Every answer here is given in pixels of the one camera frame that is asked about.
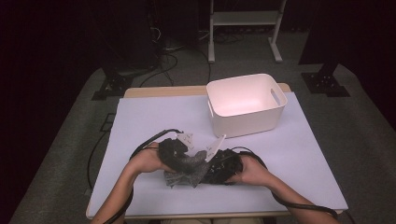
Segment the floor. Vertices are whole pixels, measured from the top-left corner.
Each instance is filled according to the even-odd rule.
[[[185,49],[172,53],[177,65],[168,71],[168,77],[160,74],[144,81],[153,72],[136,77],[132,86],[205,85],[209,78],[258,73],[288,83],[346,198],[348,213],[359,224],[396,223],[396,207],[392,205],[396,202],[396,133],[356,76],[340,64],[334,76],[350,96],[312,94],[301,73],[317,72],[321,64],[298,64],[307,33],[279,34],[277,45],[283,63],[275,63],[266,35],[237,37],[243,38],[232,44],[215,45],[216,62],[210,67],[204,57],[207,44],[203,43],[200,51]],[[163,56],[163,69],[175,62],[172,56]],[[89,174],[94,183],[108,141],[108,134],[101,132],[101,127],[107,115],[112,119],[112,113],[117,112],[120,99],[108,96],[92,100],[104,81],[105,74],[99,69],[81,90],[11,223],[89,223],[85,217],[91,193],[88,161],[92,154]],[[346,213],[340,220],[352,223]],[[292,217],[278,217],[277,223],[296,222]]]

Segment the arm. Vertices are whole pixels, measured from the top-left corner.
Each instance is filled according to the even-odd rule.
[[[156,148],[158,148],[158,143],[151,143],[147,146],[147,149],[140,151],[125,165],[113,190],[111,190],[105,202],[93,217],[92,224],[103,224],[120,210],[129,197],[138,175],[151,173],[156,170],[171,171],[158,158],[158,149]],[[114,223],[123,223],[123,220],[124,215]]]
[[[244,168],[242,173],[232,176],[228,181],[242,182],[250,185],[263,186],[271,190],[276,196],[289,203],[312,204],[305,197],[297,193],[282,180],[271,174],[255,159],[249,156],[241,156]],[[339,223],[330,214],[306,209],[289,208],[299,223]]]

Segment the white plastic bin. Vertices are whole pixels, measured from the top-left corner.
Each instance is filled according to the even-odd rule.
[[[211,81],[206,90],[217,137],[274,129],[288,101],[274,79],[266,74]]]

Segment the white paper sheet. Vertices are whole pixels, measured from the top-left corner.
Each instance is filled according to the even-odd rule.
[[[345,210],[347,203],[323,157],[293,92],[277,126],[268,132],[225,139],[222,148],[247,147],[268,169],[313,203]],[[137,146],[165,129],[193,133],[194,150],[205,149],[213,134],[207,96],[120,99],[103,164],[96,180],[87,217],[93,217],[111,191]],[[163,172],[140,175],[127,217],[286,211],[262,187],[201,184],[166,187]]]

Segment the white shelf frame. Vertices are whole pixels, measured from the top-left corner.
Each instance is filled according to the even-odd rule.
[[[268,37],[271,50],[277,63],[282,63],[282,57],[276,46],[276,39],[279,33],[280,23],[282,22],[283,12],[287,0],[282,0],[279,10],[274,11],[237,11],[237,12],[215,12],[214,0],[210,1],[210,25],[209,25],[209,44],[208,60],[215,62],[215,44],[213,33],[215,26],[225,25],[274,25],[275,30],[272,37]]]

